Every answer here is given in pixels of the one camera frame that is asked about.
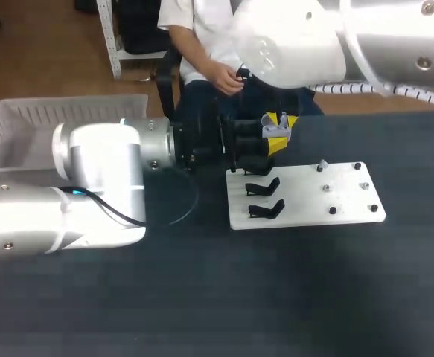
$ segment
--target white shelf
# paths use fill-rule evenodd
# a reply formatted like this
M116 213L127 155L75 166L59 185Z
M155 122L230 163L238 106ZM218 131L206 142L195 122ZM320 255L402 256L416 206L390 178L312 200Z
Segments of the white shelf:
M123 48L121 50L119 50L116 53L116 56L120 59L120 60L152 60L152 59L158 59L158 58L163 58L164 55L167 53L167 51L162 51L162 52L155 52L153 54L128 54L126 52L126 50L124 50Z
M99 9L100 23L103 27L106 40L107 53L111 62L112 74L116 80L121 78L122 60L152 60L162 58L167 51L153 54L128 54L116 41L114 27L112 26L112 0L96 0Z

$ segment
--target yellow object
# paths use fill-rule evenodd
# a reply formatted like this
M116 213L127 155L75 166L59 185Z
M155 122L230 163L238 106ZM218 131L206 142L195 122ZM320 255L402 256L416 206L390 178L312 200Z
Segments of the yellow object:
M276 113L267 113L269 118L275 125L278 125L278 117ZM293 128L293 125L298 120L298 117L295 115L288 115L288 123L290 128ZM283 150L288 145L288 138L268 138L268 156L273 155L275 152Z

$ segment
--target black table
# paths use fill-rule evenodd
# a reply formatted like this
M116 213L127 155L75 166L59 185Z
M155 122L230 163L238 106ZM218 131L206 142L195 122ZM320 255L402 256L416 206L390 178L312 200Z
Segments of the black table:
M301 118L278 164L322 158L367 163L384 223L231 231L200 170L133 246L0 262L0 356L434 357L434 113Z

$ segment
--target human hand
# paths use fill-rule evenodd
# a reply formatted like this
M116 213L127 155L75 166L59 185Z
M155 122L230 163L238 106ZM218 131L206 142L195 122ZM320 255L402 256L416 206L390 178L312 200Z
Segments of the human hand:
M232 67L223 63L210 59L202 74L215 88L228 96L243 89L242 78L237 77L237 72Z

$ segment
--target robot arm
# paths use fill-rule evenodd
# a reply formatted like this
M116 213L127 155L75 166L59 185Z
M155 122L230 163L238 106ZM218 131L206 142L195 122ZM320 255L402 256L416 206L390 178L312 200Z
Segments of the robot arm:
M249 70L275 87L434 103L414 87L434 87L434 0L244 0L232 37Z
M434 86L434 0L244 0L233 31L249 70L275 87L434 102L411 87ZM0 257L138 242L146 230L144 171L194 170L221 158L234 169L242 155L271 153L261 119L209 113L214 119L206 116L198 130L166 118L58 126L55 165L73 185L0 186Z

